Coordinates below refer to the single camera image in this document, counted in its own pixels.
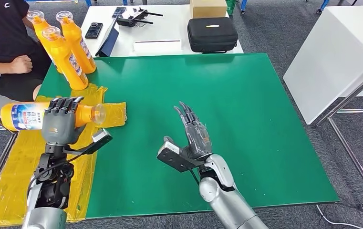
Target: bottle label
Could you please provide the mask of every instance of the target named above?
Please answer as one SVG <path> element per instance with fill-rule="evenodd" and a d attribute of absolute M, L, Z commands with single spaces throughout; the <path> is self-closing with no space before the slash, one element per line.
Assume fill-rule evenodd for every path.
<path fill-rule="evenodd" d="M 41 104 L 15 104 L 11 109 L 13 125 L 18 130 L 40 130 L 44 107 Z"/>
<path fill-rule="evenodd" d="M 89 48 L 87 48 L 87 44 L 83 40 L 83 38 L 80 41 L 80 46 L 82 47 L 83 51 L 86 53 L 87 58 L 90 59 L 92 57 L 92 55 L 90 54 Z"/>
<path fill-rule="evenodd" d="M 86 84 L 87 83 L 87 77 L 86 77 L 86 74 L 82 73 L 80 75 L 80 79 L 82 80 L 83 84 Z"/>
<path fill-rule="evenodd" d="M 70 54 L 69 57 L 69 62 L 72 65 L 73 69 L 76 71 L 77 75 L 80 76 L 83 72 L 82 72 L 82 68 L 80 67 L 80 65 L 78 64 L 76 58 L 74 57 L 73 53 Z"/>

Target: black shorts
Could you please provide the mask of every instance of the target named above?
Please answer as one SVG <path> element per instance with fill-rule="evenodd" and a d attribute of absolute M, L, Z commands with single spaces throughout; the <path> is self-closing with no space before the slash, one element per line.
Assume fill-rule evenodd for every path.
<path fill-rule="evenodd" d="M 33 91 L 42 84 L 51 65 L 51 59 L 41 45 L 28 56 L 31 58 L 32 71 L 26 74 L 2 74 L 0 76 L 1 95 L 21 102 L 34 101 Z"/>

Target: bottle cap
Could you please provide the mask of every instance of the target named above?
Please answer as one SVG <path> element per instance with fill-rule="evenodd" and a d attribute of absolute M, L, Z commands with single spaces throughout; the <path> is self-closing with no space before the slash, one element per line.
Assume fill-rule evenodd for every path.
<path fill-rule="evenodd" d="M 92 120 L 96 124 L 101 124 L 105 121 L 105 108 L 102 104 L 97 104 L 92 108 Z"/>
<path fill-rule="evenodd" d="M 69 11 L 60 11 L 56 14 L 56 20 L 58 20 L 61 24 L 68 24 L 73 22 L 73 14 Z"/>
<path fill-rule="evenodd" d="M 49 41 L 55 41 L 58 38 L 61 38 L 61 30 L 55 26 L 48 26 L 44 30 L 42 30 L 42 36 Z"/>
<path fill-rule="evenodd" d="M 39 10 L 28 11 L 27 19 L 33 24 L 38 24 L 45 20 L 45 15 L 42 11 Z"/>

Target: yellow bottle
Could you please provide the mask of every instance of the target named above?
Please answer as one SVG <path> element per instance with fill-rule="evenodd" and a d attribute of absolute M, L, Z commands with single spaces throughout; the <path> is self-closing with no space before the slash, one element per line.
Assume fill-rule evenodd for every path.
<path fill-rule="evenodd" d="M 56 20 L 62 25 L 62 32 L 70 44 L 72 52 L 84 73 L 93 73 L 96 69 L 94 59 L 82 37 L 82 30 L 73 21 L 73 14 L 69 11 L 60 11 L 56 14 Z"/>
<path fill-rule="evenodd" d="M 18 103 L 6 104 L 1 108 L 1 122 L 6 129 L 17 130 L 40 130 L 44 111 L 49 102 L 43 103 Z M 76 111 L 76 127 L 86 123 L 94 122 L 101 124 L 105 120 L 105 110 L 102 104 L 86 106 L 79 104 Z"/>
<path fill-rule="evenodd" d="M 42 31 L 51 48 L 51 56 L 73 90 L 83 90 L 89 80 L 73 55 L 67 41 L 61 36 L 61 30 L 50 26 Z"/>
<path fill-rule="evenodd" d="M 51 56 L 51 48 L 49 47 L 49 43 L 47 42 L 46 38 L 42 36 L 42 31 L 49 27 L 50 25 L 45 20 L 45 15 L 42 11 L 34 10 L 34 11 L 28 11 L 27 19 L 31 21 L 31 23 L 34 25 L 35 34 L 37 35 L 38 39 L 40 39 L 41 44 L 43 45 L 46 53 L 49 55 L 50 59 L 52 60 L 52 63 L 56 66 L 55 62 L 53 62 L 52 56 Z"/>

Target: person's hand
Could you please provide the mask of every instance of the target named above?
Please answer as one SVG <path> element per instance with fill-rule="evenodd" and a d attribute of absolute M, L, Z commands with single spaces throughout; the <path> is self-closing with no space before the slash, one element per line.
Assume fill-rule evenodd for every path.
<path fill-rule="evenodd" d="M 16 57 L 9 65 L 10 74 L 23 74 L 32 71 L 32 62 L 27 55 Z"/>

